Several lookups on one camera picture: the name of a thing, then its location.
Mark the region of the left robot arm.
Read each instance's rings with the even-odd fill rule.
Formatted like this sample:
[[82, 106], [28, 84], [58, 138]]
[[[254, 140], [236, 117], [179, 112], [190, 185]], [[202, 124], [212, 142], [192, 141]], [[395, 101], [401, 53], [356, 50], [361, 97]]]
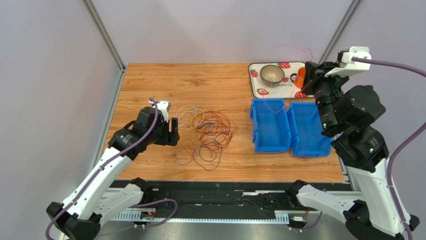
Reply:
[[102, 198], [117, 176], [151, 144], [176, 146], [180, 137], [178, 119], [169, 118], [168, 100], [149, 100], [137, 119], [116, 131], [100, 160], [83, 182], [62, 202], [46, 209], [50, 223], [45, 237], [56, 227], [71, 240], [93, 240], [109, 220], [127, 208], [146, 208], [158, 204], [152, 197], [153, 186], [135, 178], [125, 188]]

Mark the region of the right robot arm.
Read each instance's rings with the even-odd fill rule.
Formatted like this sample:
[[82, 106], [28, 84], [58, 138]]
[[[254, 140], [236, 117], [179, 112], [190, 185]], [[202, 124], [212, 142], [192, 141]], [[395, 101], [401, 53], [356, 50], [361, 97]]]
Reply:
[[357, 182], [363, 198], [338, 197], [301, 180], [285, 194], [291, 207], [315, 209], [331, 216], [358, 240], [412, 239], [420, 220], [403, 207], [392, 178], [394, 159], [383, 135], [372, 127], [386, 109], [371, 85], [342, 91], [352, 73], [368, 69], [308, 61], [301, 89], [314, 97], [322, 135], [331, 138], [331, 146]]

